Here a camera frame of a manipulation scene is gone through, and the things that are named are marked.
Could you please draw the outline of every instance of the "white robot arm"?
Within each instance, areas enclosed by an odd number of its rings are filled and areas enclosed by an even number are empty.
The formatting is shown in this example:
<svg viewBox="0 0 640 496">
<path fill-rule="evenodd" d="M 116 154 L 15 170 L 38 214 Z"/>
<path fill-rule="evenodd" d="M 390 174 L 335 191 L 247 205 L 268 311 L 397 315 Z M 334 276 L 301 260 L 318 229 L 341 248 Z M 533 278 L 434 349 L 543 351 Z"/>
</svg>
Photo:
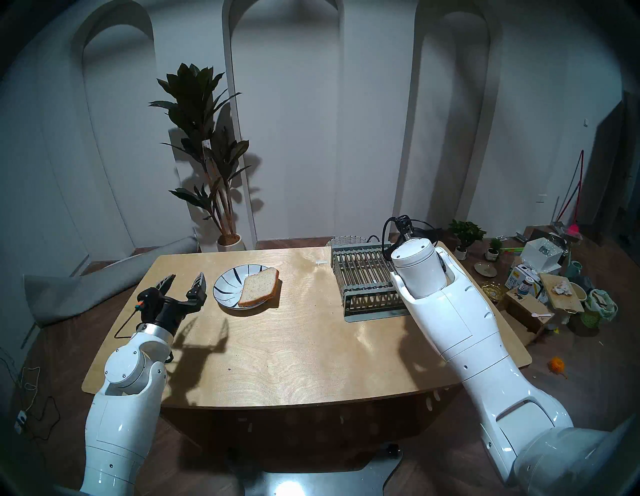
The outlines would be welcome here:
<svg viewBox="0 0 640 496">
<path fill-rule="evenodd" d="M 507 352 L 495 317 L 447 252 L 411 238 L 406 216 L 385 250 L 392 282 L 425 338 L 456 371 L 481 419 L 484 448 L 502 480 L 513 483 L 516 457 L 549 429 L 573 427 L 564 407 L 531 385 Z"/>
<path fill-rule="evenodd" d="M 156 430 L 166 384 L 164 363 L 185 315 L 198 312 L 206 295 L 204 275 L 196 278 L 187 301 L 165 296 L 175 275 L 138 295 L 141 324 L 104 366 L 104 384 L 86 419 L 86 465 L 81 492 L 132 495 Z"/>
</svg>

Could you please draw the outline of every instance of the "small potted plant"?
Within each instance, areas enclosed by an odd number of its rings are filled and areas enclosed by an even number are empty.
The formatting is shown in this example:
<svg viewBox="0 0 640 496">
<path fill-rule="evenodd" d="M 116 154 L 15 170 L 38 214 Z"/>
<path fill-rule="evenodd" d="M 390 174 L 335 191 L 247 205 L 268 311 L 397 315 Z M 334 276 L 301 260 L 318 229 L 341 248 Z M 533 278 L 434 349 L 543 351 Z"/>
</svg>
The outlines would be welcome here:
<svg viewBox="0 0 640 496">
<path fill-rule="evenodd" d="M 495 262 L 498 259 L 498 256 L 500 255 L 501 248 L 502 248 L 502 241 L 500 241 L 496 237 L 492 238 L 491 242 L 489 243 L 489 248 L 486 249 L 486 253 L 484 254 L 484 257 L 490 262 Z"/>
<path fill-rule="evenodd" d="M 245 168 L 237 169 L 238 159 L 249 148 L 248 141 L 231 140 L 226 127 L 216 126 L 214 116 L 232 98 L 221 98 L 227 90 L 215 99 L 213 91 L 224 73 L 215 74 L 212 67 L 199 69 L 194 64 L 187 67 L 181 64 L 177 74 L 167 74 L 166 81 L 158 79 L 163 90 L 169 93 L 176 102 L 156 101 L 150 107 L 160 107 L 168 111 L 169 119 L 187 138 L 182 138 L 182 147 L 170 143 L 162 143 L 190 155 L 200 164 L 207 179 L 209 190 L 202 184 L 193 187 L 193 192 L 186 188 L 170 191 L 185 202 L 201 208 L 206 212 L 204 220 L 211 220 L 218 231 L 218 251 L 231 252 L 244 250 L 241 236 L 236 232 L 233 203 L 231 202 L 230 183 Z"/>
<path fill-rule="evenodd" d="M 455 220 L 449 224 L 449 228 L 458 237 L 460 244 L 456 247 L 454 255 L 458 260 L 467 258 L 467 248 L 474 241 L 480 241 L 486 234 L 486 231 L 480 229 L 476 224 L 470 221 Z"/>
</svg>

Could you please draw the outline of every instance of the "dish rack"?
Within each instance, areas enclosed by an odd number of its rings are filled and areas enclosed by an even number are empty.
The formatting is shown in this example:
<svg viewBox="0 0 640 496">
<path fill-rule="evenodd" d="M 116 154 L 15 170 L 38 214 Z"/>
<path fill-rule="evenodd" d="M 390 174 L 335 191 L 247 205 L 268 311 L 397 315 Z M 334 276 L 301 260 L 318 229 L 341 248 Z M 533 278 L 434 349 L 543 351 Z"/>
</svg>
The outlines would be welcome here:
<svg viewBox="0 0 640 496">
<path fill-rule="evenodd" d="M 409 315 L 391 283 L 393 267 L 382 257 L 379 243 L 332 246 L 331 267 L 347 322 Z"/>
</svg>

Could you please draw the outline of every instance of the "toast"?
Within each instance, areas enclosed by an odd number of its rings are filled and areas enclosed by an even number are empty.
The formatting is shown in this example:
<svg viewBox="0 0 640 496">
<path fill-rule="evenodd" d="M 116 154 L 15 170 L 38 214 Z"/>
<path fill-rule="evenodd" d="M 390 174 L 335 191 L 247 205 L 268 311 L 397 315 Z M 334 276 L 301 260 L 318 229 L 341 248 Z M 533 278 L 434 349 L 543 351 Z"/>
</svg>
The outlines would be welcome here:
<svg viewBox="0 0 640 496">
<path fill-rule="evenodd" d="M 252 307 L 276 296 L 280 272 L 270 267 L 244 280 L 238 307 Z"/>
</svg>

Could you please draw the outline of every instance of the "power strip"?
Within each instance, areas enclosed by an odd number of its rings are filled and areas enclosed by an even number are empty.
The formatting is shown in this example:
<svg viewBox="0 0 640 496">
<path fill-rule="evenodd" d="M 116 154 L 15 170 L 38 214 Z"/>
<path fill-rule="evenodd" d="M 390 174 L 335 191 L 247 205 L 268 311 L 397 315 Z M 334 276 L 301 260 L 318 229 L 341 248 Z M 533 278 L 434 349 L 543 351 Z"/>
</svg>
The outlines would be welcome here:
<svg viewBox="0 0 640 496">
<path fill-rule="evenodd" d="M 27 414 L 24 413 L 23 410 L 20 410 L 20 413 L 18 413 L 18 417 L 15 419 L 15 424 L 13 425 L 13 428 L 18 434 L 22 434 L 22 429 L 24 429 L 26 424 L 27 424 Z"/>
</svg>

